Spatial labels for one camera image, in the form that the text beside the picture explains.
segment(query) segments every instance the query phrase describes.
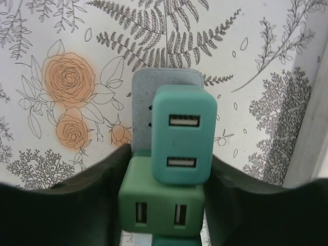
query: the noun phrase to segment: teal usb charger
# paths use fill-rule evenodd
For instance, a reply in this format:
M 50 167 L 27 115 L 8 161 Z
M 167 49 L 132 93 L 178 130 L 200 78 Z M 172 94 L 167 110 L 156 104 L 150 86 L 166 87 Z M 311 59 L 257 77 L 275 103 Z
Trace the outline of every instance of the teal usb charger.
M 199 185 L 210 177 L 217 102 L 200 86 L 162 85 L 153 101 L 152 173 L 161 183 Z

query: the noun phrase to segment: orange rose illustration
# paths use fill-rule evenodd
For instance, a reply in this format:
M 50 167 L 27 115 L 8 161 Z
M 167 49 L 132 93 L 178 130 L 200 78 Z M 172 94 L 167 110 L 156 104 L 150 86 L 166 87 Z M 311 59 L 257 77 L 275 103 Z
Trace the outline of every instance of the orange rose illustration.
M 115 144 L 118 147 L 121 147 L 123 144 L 131 143 L 131 133 L 129 128 L 123 127 L 119 120 L 119 115 L 117 115 L 117 121 L 115 124 L 112 124 L 111 130 L 109 131 L 111 134 L 111 143 Z
M 95 74 L 89 64 L 74 53 L 54 55 L 45 61 L 43 83 L 54 101 L 80 108 L 93 98 Z
M 88 128 L 82 120 L 82 114 L 76 107 L 59 118 L 56 134 L 61 144 L 78 150 L 87 142 Z

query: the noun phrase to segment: outlet slot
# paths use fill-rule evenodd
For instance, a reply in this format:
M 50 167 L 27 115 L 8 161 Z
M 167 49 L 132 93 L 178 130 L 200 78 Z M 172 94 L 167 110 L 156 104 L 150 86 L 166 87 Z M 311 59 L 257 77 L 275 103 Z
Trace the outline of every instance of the outlet slot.
M 168 167 L 184 167 L 184 168 L 195 168 L 196 158 L 184 158 L 184 157 L 168 157 Z
M 175 206 L 175 215 L 174 215 L 174 224 L 176 226 L 185 226 L 186 225 L 186 215 L 187 215 L 187 205 L 176 205 Z
M 176 127 L 199 127 L 200 116 L 170 114 L 169 125 Z
M 135 215 L 137 223 L 147 223 L 147 203 L 136 202 L 135 204 Z

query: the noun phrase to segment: usb wall adapter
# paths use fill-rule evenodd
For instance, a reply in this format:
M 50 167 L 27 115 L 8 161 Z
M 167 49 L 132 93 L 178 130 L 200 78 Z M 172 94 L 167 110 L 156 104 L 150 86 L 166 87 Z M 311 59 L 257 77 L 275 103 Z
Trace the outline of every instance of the usb wall adapter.
M 203 187 L 158 183 L 151 172 L 151 157 L 146 155 L 134 154 L 118 193 L 122 229 L 162 236 L 197 236 L 204 215 Z
M 200 86 L 163 85 L 152 110 L 152 173 L 158 182 L 199 185 L 210 177 L 217 114 Z

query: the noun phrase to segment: fern leaf drawing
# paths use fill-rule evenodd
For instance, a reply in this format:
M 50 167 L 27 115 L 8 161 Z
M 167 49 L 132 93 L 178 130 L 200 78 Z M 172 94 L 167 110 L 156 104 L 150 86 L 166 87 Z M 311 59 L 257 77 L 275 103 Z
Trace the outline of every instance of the fern leaf drawing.
M 150 6 L 153 2 L 153 0 L 139 0 L 139 5 Z M 155 47 L 162 36 L 165 35 L 165 17 L 157 7 L 151 10 L 137 10 L 114 2 L 100 0 L 87 2 L 87 4 L 102 9 L 111 18 L 115 19 L 120 26 L 123 26 L 124 30 L 130 28 L 130 34 L 145 49 Z
M 209 11 L 209 3 L 207 0 L 198 0 L 199 3 Z M 186 10 L 188 10 L 189 14 L 196 20 L 199 21 L 199 13 L 195 5 L 191 2 L 191 0 L 167 0 L 165 1 L 165 11 L 166 16 L 170 17 L 172 24 L 175 30 L 179 31 L 179 20 L 181 20 L 184 26 L 187 28 L 188 32 L 190 32 L 191 24 L 189 15 Z
M 184 32 L 182 37 L 180 32 L 172 31 L 168 40 L 168 59 L 171 63 L 171 67 L 183 68 L 183 63 L 187 63 L 188 68 L 190 68 L 192 65 L 191 57 L 193 57 L 196 65 L 198 65 L 202 53 L 207 56 L 213 56 L 212 50 L 218 48 L 214 42 L 220 42 L 223 40 L 222 37 L 234 23 L 234 20 L 237 18 L 240 11 L 241 10 L 238 9 L 229 20 L 227 19 L 225 21 L 225 24 L 217 26 L 214 30 L 209 29 L 207 32 L 197 32 L 196 35 L 192 32 L 189 32 L 188 34 Z
M 223 82 L 226 82 L 230 79 L 232 79 L 234 77 L 233 74 L 229 75 L 229 76 L 224 76 L 224 77 L 217 77 L 217 76 L 207 76 L 206 74 L 203 74 L 203 78 L 204 78 L 204 85 L 205 86 L 213 86 L 215 84 L 220 84 Z
M 97 41 L 112 50 L 116 50 L 118 54 L 121 54 L 124 49 L 123 58 L 128 61 L 128 66 L 133 65 L 132 72 L 144 67 L 166 67 L 165 48 L 145 49 L 143 46 L 137 46 L 137 42 L 129 37 L 124 39 L 123 34 L 117 36 L 116 32 L 110 36 L 107 32 L 100 33 L 97 36 Z
M 143 5 L 146 9 L 148 9 L 152 4 L 154 4 L 154 7 L 158 7 L 163 0 L 139 0 L 138 1 L 138 7 L 141 8 Z
M 198 65 L 205 56 L 213 56 L 218 42 L 234 23 L 241 9 L 214 29 L 192 32 L 190 20 L 199 22 L 201 10 L 209 11 L 208 0 L 131 0 L 137 8 L 111 1 L 87 2 L 127 30 L 128 34 L 101 32 L 96 38 L 101 45 L 122 54 L 132 72 L 139 68 L 185 68 Z M 173 24 L 168 32 L 167 22 Z M 203 74 L 205 86 L 231 80 L 234 75 L 210 76 Z

